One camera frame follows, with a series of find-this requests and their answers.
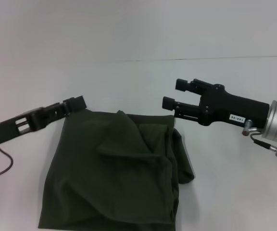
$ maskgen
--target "crumpled cloth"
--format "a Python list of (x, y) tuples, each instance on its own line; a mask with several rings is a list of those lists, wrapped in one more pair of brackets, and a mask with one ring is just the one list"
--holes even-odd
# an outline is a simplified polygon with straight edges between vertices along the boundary
[(84, 110), (68, 117), (39, 228), (174, 231), (178, 183), (194, 179), (173, 116)]

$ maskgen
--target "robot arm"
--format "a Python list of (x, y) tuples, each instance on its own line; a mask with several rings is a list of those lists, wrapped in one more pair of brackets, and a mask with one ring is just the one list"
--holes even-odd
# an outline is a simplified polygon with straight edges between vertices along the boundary
[(196, 121), (203, 126), (222, 121), (243, 127), (244, 136), (252, 133), (254, 143), (276, 152), (277, 156), (277, 147), (253, 137), (262, 135), (263, 138), (277, 142), (277, 101), (273, 101), (270, 106), (267, 103), (231, 95), (225, 91), (223, 85), (212, 85), (197, 79), (190, 83), (178, 79), (176, 89), (201, 95), (198, 106), (164, 97), (162, 108), (174, 110), (176, 118)]
[(36, 108), (0, 123), (0, 144), (45, 128), (48, 124), (86, 108), (83, 96)]

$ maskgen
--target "cloth fold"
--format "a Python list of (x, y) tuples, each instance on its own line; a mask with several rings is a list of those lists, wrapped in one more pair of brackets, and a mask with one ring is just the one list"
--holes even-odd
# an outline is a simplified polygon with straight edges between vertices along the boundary
[(89, 110), (68, 117), (38, 227), (174, 231), (178, 183), (194, 179), (174, 120)]

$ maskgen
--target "green fabric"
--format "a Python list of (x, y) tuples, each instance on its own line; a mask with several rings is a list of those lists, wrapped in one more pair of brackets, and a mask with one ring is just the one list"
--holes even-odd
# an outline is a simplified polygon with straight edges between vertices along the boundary
[(38, 227), (174, 231), (178, 183), (192, 179), (173, 116), (84, 110), (65, 120)]

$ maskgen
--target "white table surface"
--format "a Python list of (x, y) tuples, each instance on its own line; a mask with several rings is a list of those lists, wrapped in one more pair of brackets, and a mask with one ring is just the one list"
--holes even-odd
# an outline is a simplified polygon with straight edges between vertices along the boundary
[[(80, 95), (94, 111), (167, 115), (163, 96), (199, 102), (177, 78), (277, 100), (277, 2), (0, 0), (0, 122)], [(14, 166), (0, 177), (0, 231), (37, 230), (62, 126), (1, 145)], [(274, 153), (229, 124), (176, 128), (196, 175), (180, 186), (177, 231), (277, 231)]]

